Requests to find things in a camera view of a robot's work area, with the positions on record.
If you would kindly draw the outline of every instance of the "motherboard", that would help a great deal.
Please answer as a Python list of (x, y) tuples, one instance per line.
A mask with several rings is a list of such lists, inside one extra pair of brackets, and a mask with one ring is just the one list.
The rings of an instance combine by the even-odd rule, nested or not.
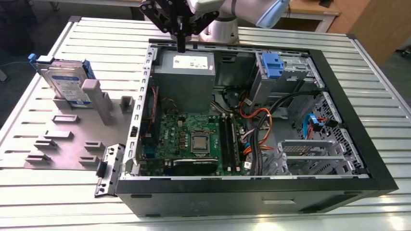
[(146, 147), (146, 159), (141, 161), (142, 175), (246, 175), (239, 128), (231, 116), (165, 114), (159, 145)]

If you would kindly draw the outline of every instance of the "slotted metal table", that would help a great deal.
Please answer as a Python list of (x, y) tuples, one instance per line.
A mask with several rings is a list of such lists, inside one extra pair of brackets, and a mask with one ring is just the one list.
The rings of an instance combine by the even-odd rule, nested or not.
[[(50, 55), (87, 58), (110, 97), (133, 95), (141, 85), (149, 39), (166, 39), (169, 35), (151, 22), (73, 19)], [(411, 110), (359, 42), (342, 34), (245, 27), (239, 34), (245, 44), (325, 52), (400, 190), (319, 215), (138, 218), (119, 198), (94, 198), (94, 171), (23, 169), (46, 120), (58, 111), (54, 92), (35, 75), (0, 131), (0, 227), (151, 231), (411, 229)]]

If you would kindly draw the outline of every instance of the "hard drive label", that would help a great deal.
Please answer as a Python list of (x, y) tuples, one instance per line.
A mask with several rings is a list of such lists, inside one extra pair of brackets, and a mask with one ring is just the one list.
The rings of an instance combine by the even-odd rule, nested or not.
[(53, 76), (59, 91), (66, 100), (70, 101), (74, 106), (86, 107), (86, 104), (91, 104), (91, 100), (87, 94), (82, 90), (81, 79), (71, 76)]

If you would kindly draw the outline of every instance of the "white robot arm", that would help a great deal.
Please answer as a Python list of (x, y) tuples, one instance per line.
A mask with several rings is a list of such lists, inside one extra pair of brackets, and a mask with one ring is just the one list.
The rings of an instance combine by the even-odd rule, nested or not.
[(282, 17), (291, 0), (146, 0), (141, 10), (158, 28), (186, 51), (186, 40), (233, 43), (238, 40), (241, 18), (259, 27), (271, 28)]

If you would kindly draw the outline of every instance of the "cpu socket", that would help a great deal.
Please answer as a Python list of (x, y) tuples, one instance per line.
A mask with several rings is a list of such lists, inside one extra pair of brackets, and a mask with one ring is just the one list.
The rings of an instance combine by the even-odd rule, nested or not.
[(191, 153), (198, 157), (210, 153), (210, 134), (199, 132), (191, 134)]

